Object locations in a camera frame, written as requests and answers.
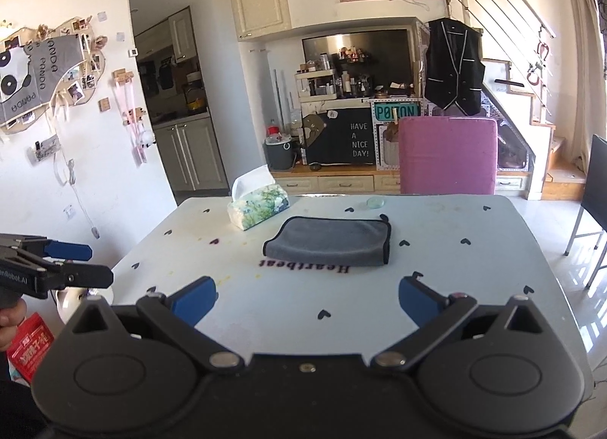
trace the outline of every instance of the tissue box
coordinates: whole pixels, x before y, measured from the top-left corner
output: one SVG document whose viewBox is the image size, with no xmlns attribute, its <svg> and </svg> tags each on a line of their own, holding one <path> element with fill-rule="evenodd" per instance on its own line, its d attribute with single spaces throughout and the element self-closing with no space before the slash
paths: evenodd
<svg viewBox="0 0 607 439">
<path fill-rule="evenodd" d="M 231 202 L 228 215 L 236 227 L 247 230 L 288 207 L 289 197 L 284 189 L 278 184 L 269 184 Z"/>
</svg>

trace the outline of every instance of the kitchen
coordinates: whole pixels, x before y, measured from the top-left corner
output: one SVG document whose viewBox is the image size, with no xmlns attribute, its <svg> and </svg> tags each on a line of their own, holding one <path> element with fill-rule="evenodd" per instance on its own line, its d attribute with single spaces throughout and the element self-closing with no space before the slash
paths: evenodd
<svg viewBox="0 0 607 439">
<path fill-rule="evenodd" d="M 135 46 L 156 144 L 177 203 L 226 195 L 189 7 L 136 35 Z"/>
</svg>

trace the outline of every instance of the cabinet door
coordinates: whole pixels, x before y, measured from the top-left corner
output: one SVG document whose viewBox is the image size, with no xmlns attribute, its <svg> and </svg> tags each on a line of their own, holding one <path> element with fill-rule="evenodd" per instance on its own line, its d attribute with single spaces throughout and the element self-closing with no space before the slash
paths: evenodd
<svg viewBox="0 0 607 439">
<path fill-rule="evenodd" d="M 195 189 L 225 189 L 228 181 L 210 118 L 177 126 Z"/>
<path fill-rule="evenodd" d="M 181 151 L 177 126 L 154 129 L 154 134 L 156 134 L 156 144 L 171 189 L 193 190 L 186 161 Z"/>
<path fill-rule="evenodd" d="M 173 52 L 177 62 L 186 61 L 196 56 L 196 44 L 193 39 L 192 18 L 189 9 L 179 11 L 169 18 Z"/>
<path fill-rule="evenodd" d="M 137 60 L 140 61 L 150 55 L 159 52 L 165 47 L 171 46 L 171 31 L 166 21 L 144 31 L 135 37 L 135 46 L 137 47 Z"/>
<path fill-rule="evenodd" d="M 291 29 L 287 0 L 232 0 L 232 10 L 241 40 Z"/>
</svg>

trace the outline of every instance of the panda poster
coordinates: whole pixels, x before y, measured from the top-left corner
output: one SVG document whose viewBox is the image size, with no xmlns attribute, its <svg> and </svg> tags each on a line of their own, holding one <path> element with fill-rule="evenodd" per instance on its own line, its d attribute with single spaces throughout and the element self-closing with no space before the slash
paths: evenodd
<svg viewBox="0 0 607 439">
<path fill-rule="evenodd" d="M 0 126 L 49 103 L 63 76 L 83 61 L 78 35 L 0 53 Z"/>
</svg>

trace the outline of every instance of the black chair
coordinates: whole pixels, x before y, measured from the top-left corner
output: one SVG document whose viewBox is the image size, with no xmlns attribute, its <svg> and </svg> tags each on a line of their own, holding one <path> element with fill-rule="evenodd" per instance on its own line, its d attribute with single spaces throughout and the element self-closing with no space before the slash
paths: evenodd
<svg viewBox="0 0 607 439">
<path fill-rule="evenodd" d="M 577 235 L 577 229 L 580 226 L 584 210 L 588 211 L 600 225 L 602 228 L 600 232 Z M 573 228 L 569 244 L 567 244 L 567 249 L 565 250 L 565 255 L 569 255 L 573 241 L 580 237 L 599 235 L 599 240 L 597 240 L 597 243 L 594 246 L 595 249 L 598 249 L 599 243 L 605 234 L 605 230 L 607 230 L 607 142 L 594 135 L 590 154 L 590 164 L 588 164 L 588 173 L 586 177 L 586 190 L 584 191 L 580 212 L 577 215 L 576 226 Z M 605 243 L 603 253 L 600 255 L 597 266 L 594 268 L 593 275 L 586 285 L 587 289 L 593 284 L 599 269 L 607 268 L 607 265 L 601 265 L 603 259 L 605 259 L 605 254 L 607 254 L 607 243 Z"/>
</svg>

